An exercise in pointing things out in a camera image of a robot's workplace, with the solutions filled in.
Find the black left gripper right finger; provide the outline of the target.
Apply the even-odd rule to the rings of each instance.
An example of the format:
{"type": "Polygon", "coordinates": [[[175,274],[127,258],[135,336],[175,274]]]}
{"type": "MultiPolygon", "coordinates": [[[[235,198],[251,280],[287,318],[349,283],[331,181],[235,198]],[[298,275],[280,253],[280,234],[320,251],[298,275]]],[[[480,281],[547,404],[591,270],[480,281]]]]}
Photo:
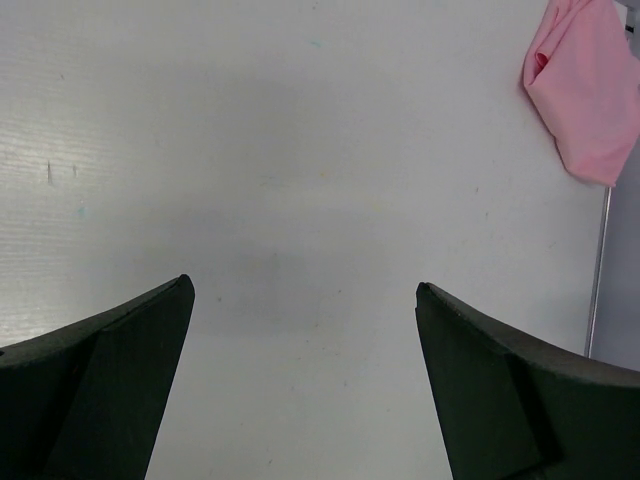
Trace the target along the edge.
{"type": "Polygon", "coordinates": [[[638,478],[638,372],[549,344],[430,283],[416,300],[454,478],[638,478]]]}

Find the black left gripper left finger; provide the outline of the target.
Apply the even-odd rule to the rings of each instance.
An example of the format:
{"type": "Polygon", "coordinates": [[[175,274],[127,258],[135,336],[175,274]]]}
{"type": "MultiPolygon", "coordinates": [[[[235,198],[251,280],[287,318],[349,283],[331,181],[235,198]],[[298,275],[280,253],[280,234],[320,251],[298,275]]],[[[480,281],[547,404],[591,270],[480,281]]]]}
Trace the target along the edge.
{"type": "Polygon", "coordinates": [[[2,478],[144,478],[194,300],[181,275],[3,347],[2,478]]]}

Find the pink t shirt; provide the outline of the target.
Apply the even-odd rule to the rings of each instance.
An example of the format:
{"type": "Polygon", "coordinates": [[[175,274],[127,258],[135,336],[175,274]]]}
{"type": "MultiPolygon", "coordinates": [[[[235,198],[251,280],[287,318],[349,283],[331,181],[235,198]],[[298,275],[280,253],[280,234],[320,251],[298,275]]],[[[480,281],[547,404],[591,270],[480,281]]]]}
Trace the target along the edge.
{"type": "Polygon", "coordinates": [[[612,187],[639,136],[639,61],[611,1],[551,1],[522,85],[577,179],[612,187]]]}

